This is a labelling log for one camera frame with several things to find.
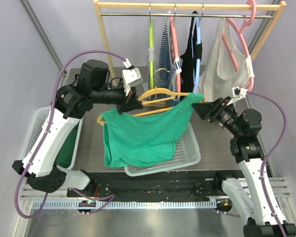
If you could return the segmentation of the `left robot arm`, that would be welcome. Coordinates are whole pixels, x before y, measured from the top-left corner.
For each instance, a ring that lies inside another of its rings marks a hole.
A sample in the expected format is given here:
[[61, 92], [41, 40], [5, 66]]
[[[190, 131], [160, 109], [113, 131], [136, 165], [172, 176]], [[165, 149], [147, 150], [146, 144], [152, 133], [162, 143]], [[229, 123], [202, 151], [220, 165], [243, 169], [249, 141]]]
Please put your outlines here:
[[88, 60], [83, 63], [73, 83], [60, 87], [54, 108], [50, 109], [40, 138], [30, 153], [14, 161], [12, 168], [27, 178], [35, 190], [53, 193], [60, 188], [76, 189], [90, 197], [96, 181], [86, 171], [74, 171], [56, 164], [57, 155], [71, 131], [80, 123], [84, 114], [95, 104], [116, 105], [118, 114], [142, 109], [135, 86], [143, 82], [141, 73], [133, 65], [126, 65], [117, 87], [109, 81], [107, 63]]

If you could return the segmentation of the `yellow hanger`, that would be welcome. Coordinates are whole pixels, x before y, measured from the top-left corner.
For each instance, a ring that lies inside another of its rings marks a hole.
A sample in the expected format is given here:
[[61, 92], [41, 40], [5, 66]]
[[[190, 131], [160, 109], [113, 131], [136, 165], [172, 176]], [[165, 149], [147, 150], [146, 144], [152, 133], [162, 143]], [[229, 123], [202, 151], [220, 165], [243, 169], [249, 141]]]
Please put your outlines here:
[[161, 121], [162, 119], [164, 120], [163, 123], [166, 123], [174, 121], [175, 116], [180, 113], [179, 109], [183, 109], [183, 112], [186, 113], [186, 115], [179, 119], [179, 123], [188, 124], [192, 114], [191, 105], [192, 103], [204, 102], [205, 98], [203, 94], [171, 92], [166, 88], [156, 87], [146, 91], [140, 97], [135, 99], [135, 101], [140, 102], [140, 105], [143, 106], [155, 105], [159, 102], [169, 102], [173, 104], [174, 99], [180, 96], [184, 96], [185, 99], [182, 101], [181, 105], [178, 104], [176, 107], [169, 106], [163, 109], [148, 111], [136, 115], [130, 115], [127, 113], [120, 115], [116, 110], [110, 110], [98, 116], [97, 123], [111, 127], [116, 127], [119, 124], [139, 127], [141, 125], [157, 122], [158, 120]]

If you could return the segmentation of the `green tank top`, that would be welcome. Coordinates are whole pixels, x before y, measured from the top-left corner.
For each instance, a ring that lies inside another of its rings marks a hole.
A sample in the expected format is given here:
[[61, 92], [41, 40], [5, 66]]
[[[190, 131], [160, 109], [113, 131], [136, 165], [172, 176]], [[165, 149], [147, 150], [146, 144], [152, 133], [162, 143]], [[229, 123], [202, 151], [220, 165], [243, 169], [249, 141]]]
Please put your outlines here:
[[203, 94], [190, 93], [170, 110], [145, 117], [120, 115], [116, 109], [102, 113], [105, 166], [149, 167], [172, 159], [188, 128], [192, 104], [203, 98]]

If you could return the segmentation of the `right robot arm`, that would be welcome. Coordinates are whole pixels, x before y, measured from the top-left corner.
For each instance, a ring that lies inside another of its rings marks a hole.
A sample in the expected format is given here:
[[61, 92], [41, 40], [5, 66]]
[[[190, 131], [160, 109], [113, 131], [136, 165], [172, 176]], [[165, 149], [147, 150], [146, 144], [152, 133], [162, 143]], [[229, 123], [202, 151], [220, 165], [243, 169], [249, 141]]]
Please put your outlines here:
[[254, 109], [237, 115], [231, 98], [214, 102], [194, 103], [192, 107], [202, 120], [219, 122], [234, 136], [230, 151], [240, 167], [248, 191], [238, 178], [218, 174], [213, 189], [218, 195], [227, 194], [243, 221], [246, 237], [295, 237], [296, 226], [282, 213], [267, 176], [266, 158], [258, 140], [262, 116]]

